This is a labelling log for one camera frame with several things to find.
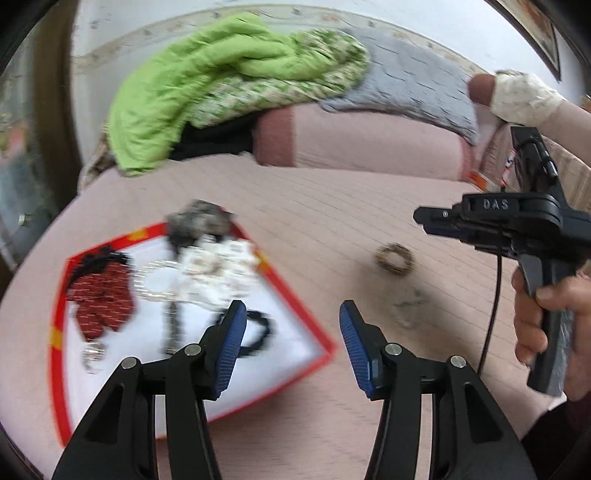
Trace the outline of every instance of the picture frame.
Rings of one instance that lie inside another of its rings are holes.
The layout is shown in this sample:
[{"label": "picture frame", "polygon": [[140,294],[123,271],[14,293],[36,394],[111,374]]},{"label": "picture frame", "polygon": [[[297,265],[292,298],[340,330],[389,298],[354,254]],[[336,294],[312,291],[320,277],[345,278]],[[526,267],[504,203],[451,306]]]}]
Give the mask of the picture frame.
[{"label": "picture frame", "polygon": [[556,29],[548,17],[530,0],[486,0],[525,37],[550,69],[561,80]]}]

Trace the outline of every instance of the pink pillow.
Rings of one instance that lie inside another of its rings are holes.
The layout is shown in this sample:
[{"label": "pink pillow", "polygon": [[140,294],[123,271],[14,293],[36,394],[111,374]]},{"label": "pink pillow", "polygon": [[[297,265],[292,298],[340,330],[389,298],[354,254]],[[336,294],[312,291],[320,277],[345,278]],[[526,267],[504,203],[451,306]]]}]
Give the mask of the pink pillow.
[{"label": "pink pillow", "polygon": [[266,113],[255,130],[254,154],[261,165],[442,180],[468,180],[475,162],[468,142],[449,130],[386,113],[328,113],[316,103]]}]

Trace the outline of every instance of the green patterned cloth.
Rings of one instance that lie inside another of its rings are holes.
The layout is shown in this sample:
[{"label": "green patterned cloth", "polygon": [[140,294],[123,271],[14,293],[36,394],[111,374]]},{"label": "green patterned cloth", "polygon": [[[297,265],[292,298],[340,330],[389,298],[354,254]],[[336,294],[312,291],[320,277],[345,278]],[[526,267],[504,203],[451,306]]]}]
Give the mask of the green patterned cloth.
[{"label": "green patterned cloth", "polygon": [[157,168],[187,121],[210,127],[246,113],[339,95],[361,80],[365,47],[332,30],[272,32],[256,15],[219,20],[133,72],[108,120],[120,168]]}]

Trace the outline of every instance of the finger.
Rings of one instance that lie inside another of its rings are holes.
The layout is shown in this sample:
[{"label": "finger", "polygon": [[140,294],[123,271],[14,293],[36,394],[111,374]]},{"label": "finger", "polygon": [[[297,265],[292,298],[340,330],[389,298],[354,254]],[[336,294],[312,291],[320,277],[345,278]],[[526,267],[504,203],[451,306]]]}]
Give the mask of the finger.
[{"label": "finger", "polygon": [[515,322],[517,341],[535,353],[544,352],[548,348],[548,338],[543,330],[530,323]]},{"label": "finger", "polygon": [[541,325],[542,307],[525,293],[515,295],[515,319],[532,325]]},{"label": "finger", "polygon": [[525,279],[523,278],[523,273],[519,267],[517,267],[513,272],[513,277],[511,277],[511,285],[515,291],[525,290]]},{"label": "finger", "polygon": [[529,366],[535,358],[535,352],[518,343],[515,345],[515,357],[521,364]]},{"label": "finger", "polygon": [[567,277],[558,284],[539,288],[535,293],[538,304],[551,312],[572,310],[591,316],[591,282],[580,277]]}]

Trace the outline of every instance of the gray towel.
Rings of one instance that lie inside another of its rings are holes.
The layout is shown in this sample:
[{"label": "gray towel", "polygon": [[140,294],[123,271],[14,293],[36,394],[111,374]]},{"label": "gray towel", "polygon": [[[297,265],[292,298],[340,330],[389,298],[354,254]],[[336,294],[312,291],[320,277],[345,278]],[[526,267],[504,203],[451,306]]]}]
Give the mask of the gray towel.
[{"label": "gray towel", "polygon": [[450,60],[404,40],[372,30],[348,29],[371,54],[361,84],[320,101],[327,112],[375,110],[405,115],[447,128],[478,143],[476,113],[468,97],[468,75]]}]

